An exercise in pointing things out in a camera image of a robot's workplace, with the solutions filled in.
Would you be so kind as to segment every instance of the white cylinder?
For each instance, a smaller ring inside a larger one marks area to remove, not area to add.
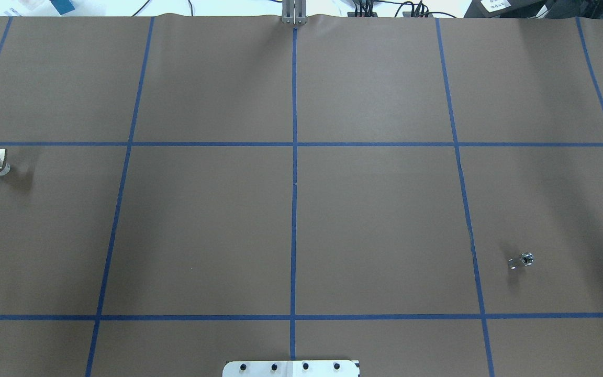
[[[0,176],[5,176],[8,174],[8,172],[10,172],[10,165],[6,164],[4,169],[2,169],[2,171],[0,171]]]

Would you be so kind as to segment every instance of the grid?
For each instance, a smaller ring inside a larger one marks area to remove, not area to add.
[[[12,17],[8,19],[7,25],[2,35],[0,42],[0,54],[4,46],[7,34],[9,33]],[[464,171],[462,169],[461,150],[462,148],[471,147],[495,147],[495,148],[517,148],[517,147],[572,147],[572,148],[603,148],[603,142],[593,143],[576,143],[576,142],[462,142],[457,136],[455,128],[455,115],[452,104],[451,83],[448,79],[446,69],[445,55],[443,49],[443,40],[441,26],[438,19],[435,20],[436,33],[438,37],[438,46],[440,60],[443,72],[443,82],[445,87],[445,98],[448,105],[448,115],[450,117],[450,127],[452,131],[452,142],[303,142],[297,137],[297,29],[292,29],[292,142],[181,142],[181,141],[134,141],[134,135],[137,125],[137,115],[139,112],[139,104],[141,102],[141,92],[143,91],[144,75],[146,74],[146,66],[148,64],[148,55],[151,46],[151,38],[153,36],[153,26],[155,17],[150,19],[148,36],[146,38],[146,49],[144,50],[143,62],[141,64],[141,73],[138,83],[136,103],[131,119],[131,127],[129,129],[129,139],[127,141],[84,141],[84,142],[35,142],[35,141],[0,141],[0,146],[122,146],[127,147],[125,152],[124,164],[122,165],[122,174],[118,195],[116,198],[115,213],[113,215],[113,226],[110,232],[110,241],[106,256],[106,263],[100,287],[98,298],[98,307],[94,315],[0,315],[0,320],[83,320],[94,322],[93,335],[91,338],[91,346],[88,355],[86,373],[91,375],[93,366],[94,353],[97,347],[99,327],[102,321],[127,321],[127,320],[187,320],[187,321],[215,321],[215,320],[283,320],[289,322],[289,356],[295,360],[295,329],[296,322],[303,320],[480,320],[483,328],[484,347],[486,355],[486,363],[488,372],[491,376],[495,375],[493,367],[492,350],[490,346],[490,336],[488,334],[489,319],[572,319],[572,318],[603,318],[601,313],[488,313],[486,312],[483,288],[481,285],[481,276],[479,276],[478,257],[476,255],[476,244],[474,241],[474,231],[472,227],[472,218],[470,211],[470,201],[467,198],[467,189],[464,180]],[[600,86],[596,79],[593,70],[593,64],[590,61],[588,47],[584,32],[579,18],[576,19],[579,40],[581,42],[586,63],[588,66],[589,76],[596,90],[597,98],[603,112],[603,96]],[[290,303],[289,315],[104,315],[103,305],[107,289],[108,274],[110,270],[113,248],[116,241],[117,228],[120,218],[120,206],[122,204],[122,196],[124,195],[125,182],[129,169],[129,160],[132,148],[141,146],[223,146],[223,147],[289,147],[292,149],[292,213],[291,213],[291,244],[290,244]],[[471,242],[472,264],[474,270],[474,281],[476,284],[476,293],[479,313],[461,313],[461,314],[373,314],[373,315],[308,315],[297,314],[296,310],[296,278],[297,278],[297,159],[299,148],[305,147],[452,147],[454,148],[455,161],[457,164],[457,174],[459,175],[460,191],[462,193],[462,203],[464,207],[464,215]]]

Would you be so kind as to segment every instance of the white bracket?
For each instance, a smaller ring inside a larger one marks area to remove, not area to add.
[[[360,362],[351,360],[298,360],[228,362],[222,377],[359,377]]]
[[[283,0],[282,3],[283,15],[281,21],[284,24],[306,24],[306,0]]]

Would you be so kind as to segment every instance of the white label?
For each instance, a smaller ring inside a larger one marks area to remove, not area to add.
[[[481,4],[491,13],[510,7],[508,0],[481,0]]]

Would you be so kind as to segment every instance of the metal post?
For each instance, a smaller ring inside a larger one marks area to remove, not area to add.
[[[284,24],[306,24],[306,0],[283,0],[282,5],[281,21]]]

